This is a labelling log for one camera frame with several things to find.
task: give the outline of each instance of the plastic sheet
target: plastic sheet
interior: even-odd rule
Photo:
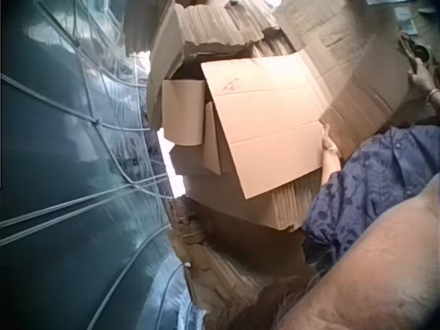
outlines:
[[[1,324],[200,329],[166,233],[147,73],[120,27],[94,1],[1,11]]]

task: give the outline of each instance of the hair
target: hair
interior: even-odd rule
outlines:
[[[225,309],[217,319],[215,330],[270,330],[318,282],[319,274],[311,280],[282,278],[260,291],[256,302],[238,310]]]

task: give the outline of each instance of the blue patterned shirt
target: blue patterned shirt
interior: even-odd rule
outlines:
[[[392,127],[365,141],[330,176],[302,225],[306,261],[328,270],[383,212],[419,194],[439,172],[439,127]]]

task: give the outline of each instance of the hand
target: hand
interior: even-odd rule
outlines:
[[[329,136],[330,125],[324,125],[324,131],[322,132],[322,148],[327,151],[333,151],[339,158],[341,157],[341,152],[336,146],[336,143]]]
[[[424,67],[420,58],[416,58],[417,72],[408,72],[411,82],[425,94],[428,94],[435,88],[434,79],[430,75],[428,69]]]

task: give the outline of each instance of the bracelet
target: bracelet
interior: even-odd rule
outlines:
[[[434,88],[432,91],[429,92],[428,96],[426,96],[426,105],[431,105],[431,103],[429,102],[429,99],[437,92],[440,92],[440,89]]]

